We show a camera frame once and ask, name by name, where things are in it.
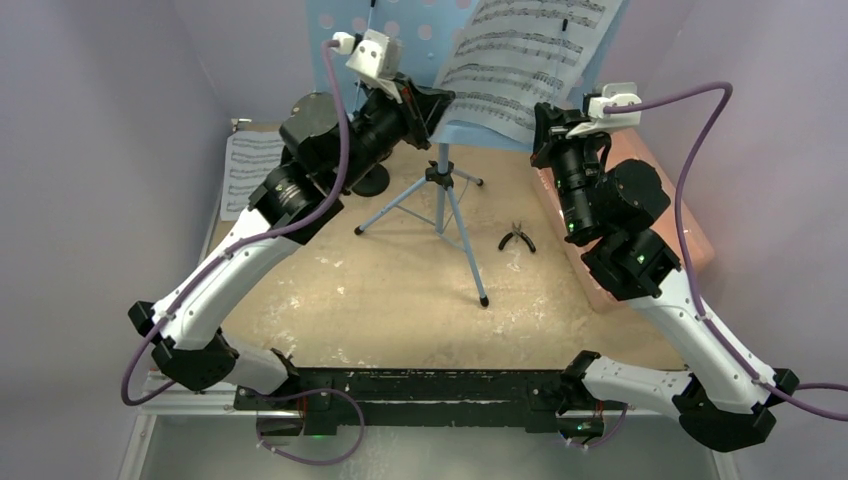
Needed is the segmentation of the light blue music stand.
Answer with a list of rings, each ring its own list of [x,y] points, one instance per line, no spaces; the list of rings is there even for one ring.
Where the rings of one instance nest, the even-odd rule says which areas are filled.
[[[313,43],[344,31],[361,34],[368,29],[395,37],[403,44],[399,69],[419,86],[434,86],[436,78],[460,37],[466,22],[481,1],[310,1],[306,5],[309,37]],[[416,193],[426,185],[436,191],[437,206],[431,225],[443,235],[449,225],[463,228],[460,201],[463,190],[452,183],[462,171],[451,163],[456,145],[526,151],[518,144],[480,129],[457,129],[447,139],[432,136],[435,157],[423,176],[410,187]]]

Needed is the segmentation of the sheet music pages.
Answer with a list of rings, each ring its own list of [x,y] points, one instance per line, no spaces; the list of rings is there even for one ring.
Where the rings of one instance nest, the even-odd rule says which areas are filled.
[[[481,1],[436,78],[454,92],[437,134],[480,129],[533,140],[538,103],[578,105],[596,80],[626,1]]]

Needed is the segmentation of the black mic stand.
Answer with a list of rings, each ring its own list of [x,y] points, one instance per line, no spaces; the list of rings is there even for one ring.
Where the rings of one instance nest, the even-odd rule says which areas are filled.
[[[351,191],[361,197],[375,197],[383,193],[389,185],[390,174],[378,163],[351,188]]]

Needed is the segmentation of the sheet music page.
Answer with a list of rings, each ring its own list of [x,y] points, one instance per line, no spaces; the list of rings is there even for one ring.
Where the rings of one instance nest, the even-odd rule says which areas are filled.
[[[235,221],[250,194],[280,164],[284,143],[277,132],[242,130],[227,140],[219,218]]]

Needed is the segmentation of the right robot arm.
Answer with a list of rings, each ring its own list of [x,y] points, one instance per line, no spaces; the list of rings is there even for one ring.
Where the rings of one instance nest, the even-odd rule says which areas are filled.
[[[798,378],[757,360],[696,305],[678,252],[653,228],[671,203],[657,170],[640,159],[608,166],[610,133],[592,130],[580,111],[542,102],[534,117],[531,163],[552,173],[565,241],[581,248],[594,281],[649,319],[684,361],[663,371],[583,351],[564,371],[564,399],[646,408],[718,452],[763,443],[776,424],[771,407]]]

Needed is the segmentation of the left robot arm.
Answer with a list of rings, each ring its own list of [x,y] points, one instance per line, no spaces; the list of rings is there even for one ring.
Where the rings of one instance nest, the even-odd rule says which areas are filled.
[[[228,236],[180,286],[129,312],[150,340],[159,371],[192,391],[220,382],[259,393],[272,408],[292,405],[299,375],[279,351],[243,345],[222,323],[277,264],[341,212],[349,192],[400,142],[426,150],[455,95],[405,75],[396,95],[369,88],[353,115],[330,93],[302,97],[280,126],[279,163],[250,194]]]

